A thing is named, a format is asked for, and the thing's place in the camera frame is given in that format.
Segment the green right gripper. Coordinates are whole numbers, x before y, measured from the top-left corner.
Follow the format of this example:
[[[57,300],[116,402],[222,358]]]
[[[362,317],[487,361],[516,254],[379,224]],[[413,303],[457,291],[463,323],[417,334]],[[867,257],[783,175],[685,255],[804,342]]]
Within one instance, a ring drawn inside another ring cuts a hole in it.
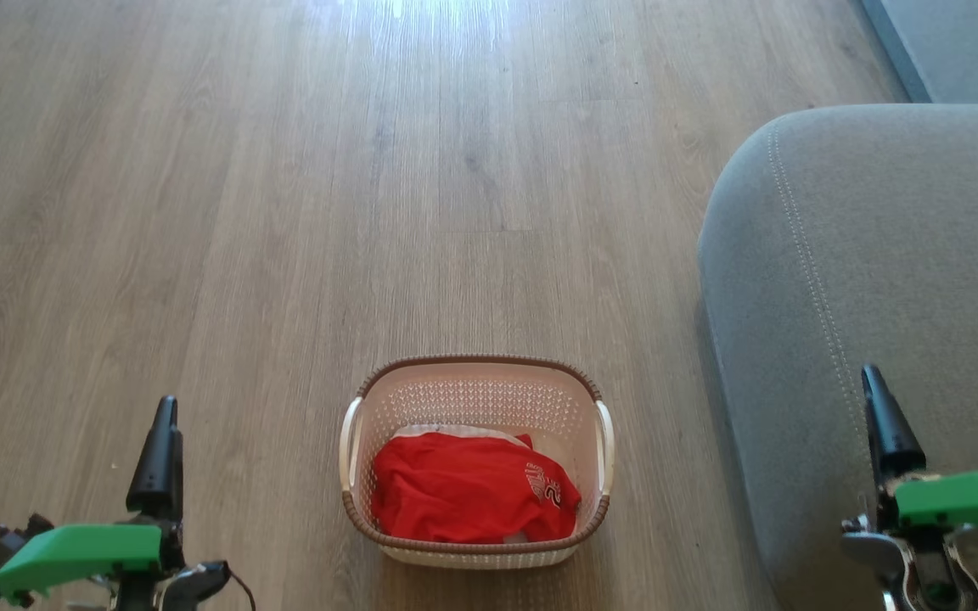
[[[885,610],[978,610],[978,471],[926,473],[919,438],[877,365],[861,370],[876,506],[841,525],[841,550]]]

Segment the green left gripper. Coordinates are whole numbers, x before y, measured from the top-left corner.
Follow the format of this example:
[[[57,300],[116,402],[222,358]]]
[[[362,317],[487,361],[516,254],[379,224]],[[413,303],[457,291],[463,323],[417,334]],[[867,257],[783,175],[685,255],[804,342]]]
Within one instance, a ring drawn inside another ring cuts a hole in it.
[[[27,606],[32,595],[100,580],[110,610],[198,610],[233,581],[228,561],[187,564],[183,556],[183,435],[174,395],[160,398],[126,509],[148,518],[67,524],[35,534],[0,568],[0,595]]]

